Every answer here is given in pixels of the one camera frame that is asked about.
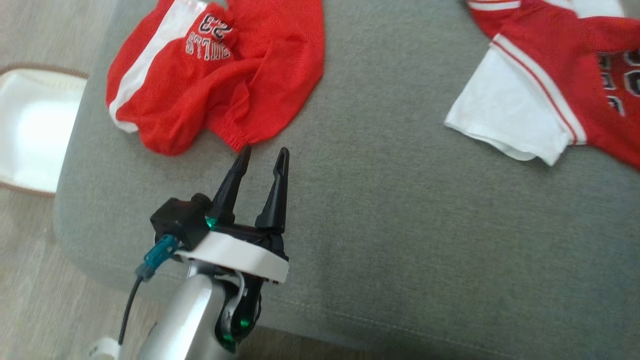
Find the gray fabric surface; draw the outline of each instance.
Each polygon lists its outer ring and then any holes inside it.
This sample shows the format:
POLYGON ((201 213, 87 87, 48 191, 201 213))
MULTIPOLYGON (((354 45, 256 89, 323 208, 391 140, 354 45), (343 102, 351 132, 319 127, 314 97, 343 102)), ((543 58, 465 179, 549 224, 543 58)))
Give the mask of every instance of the gray fabric surface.
MULTIPOLYGON (((235 154, 203 133, 182 156, 111 123, 105 75, 153 0, 122 1, 90 78, 55 204, 87 274, 128 290, 168 197, 213 194, 235 154)), ((256 146, 236 204, 253 222, 291 150, 285 284, 261 325, 433 358, 640 357, 640 174, 572 148, 518 162, 442 125, 487 49, 458 1, 327 0, 323 80, 256 146)), ((175 263, 142 286, 168 300, 175 263)))

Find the red and white clothing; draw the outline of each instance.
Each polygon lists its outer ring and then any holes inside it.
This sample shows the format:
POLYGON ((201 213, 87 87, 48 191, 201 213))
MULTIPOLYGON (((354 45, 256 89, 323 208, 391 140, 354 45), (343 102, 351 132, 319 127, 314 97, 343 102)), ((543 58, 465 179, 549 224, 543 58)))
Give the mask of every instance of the red and white clothing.
POLYGON ((233 150, 277 135, 324 66, 321 0, 159 0, 107 76, 119 128, 176 155, 210 129, 233 150))
POLYGON ((490 50, 445 125, 518 160, 569 144, 640 169, 640 21, 618 0, 468 0, 490 50))

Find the white stripe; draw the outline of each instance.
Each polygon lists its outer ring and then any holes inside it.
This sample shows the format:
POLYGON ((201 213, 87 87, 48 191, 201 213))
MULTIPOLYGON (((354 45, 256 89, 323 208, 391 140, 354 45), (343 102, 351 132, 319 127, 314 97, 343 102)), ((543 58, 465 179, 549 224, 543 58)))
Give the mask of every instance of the white stripe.
POLYGON ((625 11, 619 0, 573 0, 578 17, 612 16, 624 17, 625 11))
POLYGON ((197 0, 175 0, 169 7, 151 41, 142 51, 140 57, 133 63, 133 66, 122 77, 120 86, 118 86, 118 94, 109 104, 109 114, 117 127, 128 133, 138 130, 136 124, 116 119, 116 111, 142 87, 149 67, 156 55, 169 42, 185 37, 189 28, 206 7, 206 3, 197 0))
POLYGON ((517 9, 520 7, 520 1, 511 1, 509 3, 494 3, 492 1, 469 1, 469 7, 473 10, 483 12, 492 12, 497 10, 517 9))
POLYGON ((544 0, 545 3, 558 6, 573 11, 573 4, 570 0, 544 0))
MULTIPOLYGON (((493 41, 500 44, 507 51, 509 51, 509 53, 515 56, 515 58, 522 61, 522 63, 525 64, 529 68, 529 70, 531 70, 531 72, 533 72, 533 74, 538 77, 544 88, 551 96, 551 99, 556 104, 562 117, 564 117, 564 119, 569 123, 569 126, 573 129, 573 132, 575 132, 575 136, 577 138, 573 140, 575 140, 577 144, 584 145, 587 142, 587 135, 584 132, 582 125, 578 121, 578 118, 575 116, 575 114, 571 110, 571 107, 566 102, 566 99, 562 95, 562 92, 560 92, 560 89, 558 89, 556 83, 549 76, 549 74, 547 74, 547 72, 542 67, 540 67, 540 65, 538 65, 532 58, 526 55, 516 45, 510 42, 509 39, 502 36, 501 34, 496 35, 495 38, 493 38, 493 41)), ((494 48, 502 52, 502 49, 500 49, 499 47, 494 46, 494 48)), ((512 61, 512 63, 521 67, 521 65, 515 61, 512 61)), ((568 133, 571 133, 571 131, 566 128, 566 124, 564 122, 561 124, 561 126, 563 126, 568 133)))

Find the white sleeve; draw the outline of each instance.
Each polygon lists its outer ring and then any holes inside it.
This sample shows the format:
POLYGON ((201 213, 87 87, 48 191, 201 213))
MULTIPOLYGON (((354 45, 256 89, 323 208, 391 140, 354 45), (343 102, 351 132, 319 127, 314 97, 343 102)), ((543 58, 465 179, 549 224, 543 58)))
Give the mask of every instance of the white sleeve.
POLYGON ((545 95, 490 49, 454 103, 445 125, 516 160, 553 165, 572 137, 545 95))

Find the wooden floor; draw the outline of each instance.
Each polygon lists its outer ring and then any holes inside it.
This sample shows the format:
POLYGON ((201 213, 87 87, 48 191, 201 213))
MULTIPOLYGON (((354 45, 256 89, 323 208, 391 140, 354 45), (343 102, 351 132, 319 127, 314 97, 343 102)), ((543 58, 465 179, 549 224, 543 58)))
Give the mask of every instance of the wooden floor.
MULTIPOLYGON (((90 73, 115 0, 0 1, 0 68, 53 65, 90 73)), ((87 359, 116 337, 127 295, 87 278, 52 230, 53 199, 0 186, 0 359, 87 359)), ((134 301, 123 359, 133 359, 163 306, 134 301)), ((370 359, 369 354, 269 329, 243 344, 244 359, 370 359)))

